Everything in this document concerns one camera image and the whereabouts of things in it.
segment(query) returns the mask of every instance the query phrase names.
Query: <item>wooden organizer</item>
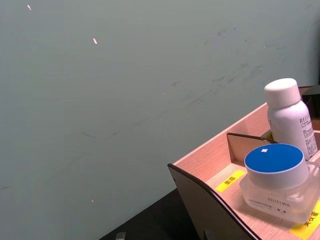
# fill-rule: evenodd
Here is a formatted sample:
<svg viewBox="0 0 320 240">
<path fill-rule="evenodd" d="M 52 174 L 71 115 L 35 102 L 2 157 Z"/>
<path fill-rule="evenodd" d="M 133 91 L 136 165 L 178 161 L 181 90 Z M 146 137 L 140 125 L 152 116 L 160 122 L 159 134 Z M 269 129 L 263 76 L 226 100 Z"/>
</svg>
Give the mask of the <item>wooden organizer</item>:
<svg viewBox="0 0 320 240">
<path fill-rule="evenodd" d="M 302 94 L 308 87 L 300 89 Z M 205 231 L 216 239 L 298 240 L 289 230 L 293 222 L 263 213 L 245 203 L 240 190 L 243 176 L 223 192 L 214 189 L 235 171 L 246 171 L 243 162 L 235 160 L 227 133 L 262 136 L 270 130 L 267 104 L 258 107 L 168 168 L 200 239 Z M 314 131 L 320 148 L 320 129 Z M 310 161 L 320 164 L 320 151 Z M 320 239 L 320 227 L 310 240 Z"/>
</svg>

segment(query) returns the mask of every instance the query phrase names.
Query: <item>blue lid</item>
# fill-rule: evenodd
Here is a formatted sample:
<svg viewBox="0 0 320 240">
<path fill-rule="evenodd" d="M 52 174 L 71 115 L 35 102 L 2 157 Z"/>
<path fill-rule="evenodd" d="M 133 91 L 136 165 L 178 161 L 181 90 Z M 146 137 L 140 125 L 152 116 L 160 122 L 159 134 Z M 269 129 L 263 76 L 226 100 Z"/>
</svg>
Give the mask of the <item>blue lid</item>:
<svg viewBox="0 0 320 240">
<path fill-rule="evenodd" d="M 276 173 L 291 169 L 302 160 L 304 154 L 296 146 L 275 143 L 260 146 L 249 152 L 244 164 L 253 171 Z"/>
</svg>

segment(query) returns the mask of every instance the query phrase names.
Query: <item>black table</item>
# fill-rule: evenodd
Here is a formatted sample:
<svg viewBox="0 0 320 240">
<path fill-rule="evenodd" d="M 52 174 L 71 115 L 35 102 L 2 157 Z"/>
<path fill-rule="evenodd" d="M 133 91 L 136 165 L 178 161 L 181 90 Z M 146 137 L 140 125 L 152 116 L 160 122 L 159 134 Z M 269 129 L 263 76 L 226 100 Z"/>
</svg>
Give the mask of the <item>black table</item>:
<svg viewBox="0 0 320 240">
<path fill-rule="evenodd" d="M 115 240 L 119 232 L 125 240 L 199 240 L 177 189 L 100 240 Z"/>
</svg>

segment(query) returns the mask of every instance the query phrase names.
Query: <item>curved wooden side panel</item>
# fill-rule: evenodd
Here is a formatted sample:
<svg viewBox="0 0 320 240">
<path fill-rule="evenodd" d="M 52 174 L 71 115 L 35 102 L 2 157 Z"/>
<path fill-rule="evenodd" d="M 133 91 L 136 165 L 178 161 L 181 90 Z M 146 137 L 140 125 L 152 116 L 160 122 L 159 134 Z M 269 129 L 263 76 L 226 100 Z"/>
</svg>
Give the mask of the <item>curved wooden side panel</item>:
<svg viewBox="0 0 320 240">
<path fill-rule="evenodd" d="M 201 240 L 205 230 L 214 232 L 219 240 L 261 239 L 203 181 L 173 164 L 168 168 Z"/>
</svg>

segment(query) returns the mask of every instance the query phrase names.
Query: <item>white plastic bottle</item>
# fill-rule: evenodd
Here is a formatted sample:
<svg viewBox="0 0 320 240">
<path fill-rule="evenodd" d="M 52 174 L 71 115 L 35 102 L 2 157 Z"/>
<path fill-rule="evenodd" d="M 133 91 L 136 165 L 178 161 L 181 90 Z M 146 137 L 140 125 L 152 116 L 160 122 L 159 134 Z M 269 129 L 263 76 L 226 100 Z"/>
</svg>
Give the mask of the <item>white plastic bottle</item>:
<svg viewBox="0 0 320 240">
<path fill-rule="evenodd" d="M 274 140 L 300 148 L 309 160 L 318 148 L 309 110 L 301 101 L 297 81 L 292 78 L 275 80 L 264 87 L 264 92 Z"/>
</svg>

